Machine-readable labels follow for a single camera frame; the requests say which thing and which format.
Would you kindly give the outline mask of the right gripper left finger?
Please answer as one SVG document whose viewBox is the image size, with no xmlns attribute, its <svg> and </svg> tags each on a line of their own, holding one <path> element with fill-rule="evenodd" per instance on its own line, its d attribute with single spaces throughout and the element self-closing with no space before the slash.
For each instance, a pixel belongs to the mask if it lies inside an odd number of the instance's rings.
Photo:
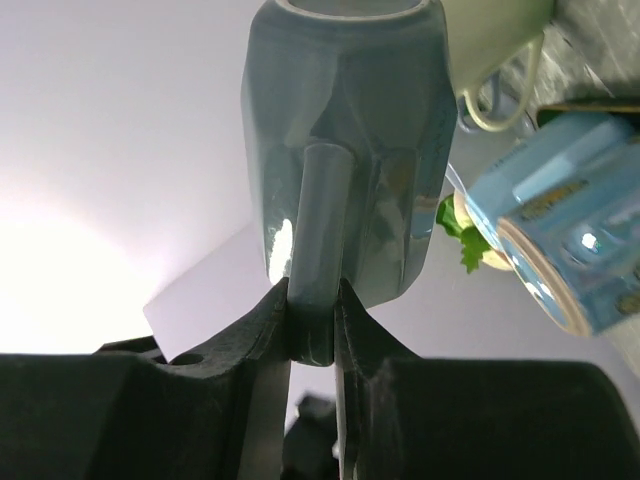
<svg viewBox="0 0 640 480">
<path fill-rule="evenodd" d="M 287 285 L 160 361 L 146 339 L 1 359 L 5 479 L 276 479 L 290 361 Z"/>
</svg>

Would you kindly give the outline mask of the pale green mug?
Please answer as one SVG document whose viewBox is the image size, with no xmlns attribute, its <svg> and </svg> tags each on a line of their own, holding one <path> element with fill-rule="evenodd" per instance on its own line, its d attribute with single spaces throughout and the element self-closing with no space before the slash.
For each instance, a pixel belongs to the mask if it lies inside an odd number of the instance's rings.
<svg viewBox="0 0 640 480">
<path fill-rule="evenodd" d="M 552 0 L 444 1 L 451 82 L 456 98 L 465 101 L 471 118 L 483 130 L 510 128 L 526 110 L 541 57 L 544 28 L 550 23 Z M 482 85 L 521 50 L 528 50 L 527 77 L 513 115 L 493 120 L 478 108 Z"/>
</svg>

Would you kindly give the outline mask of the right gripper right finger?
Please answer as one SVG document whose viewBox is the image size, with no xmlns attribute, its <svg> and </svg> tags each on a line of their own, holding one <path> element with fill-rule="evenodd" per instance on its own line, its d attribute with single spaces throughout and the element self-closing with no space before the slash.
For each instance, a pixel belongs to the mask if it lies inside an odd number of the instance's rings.
<svg viewBox="0 0 640 480">
<path fill-rule="evenodd" d="M 420 357 L 347 281 L 334 321 L 342 478 L 638 477 L 638 434 L 598 367 Z"/>
</svg>

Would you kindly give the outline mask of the dark grey mug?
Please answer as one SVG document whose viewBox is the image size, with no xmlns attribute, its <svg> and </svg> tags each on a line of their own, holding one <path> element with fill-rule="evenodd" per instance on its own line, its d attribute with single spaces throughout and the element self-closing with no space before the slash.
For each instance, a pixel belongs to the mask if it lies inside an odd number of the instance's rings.
<svg viewBox="0 0 640 480">
<path fill-rule="evenodd" d="M 420 275 L 457 116 L 438 1 L 267 1 L 241 110 L 272 282 L 289 281 L 293 360 L 333 361 L 347 281 L 366 307 Z"/>
</svg>

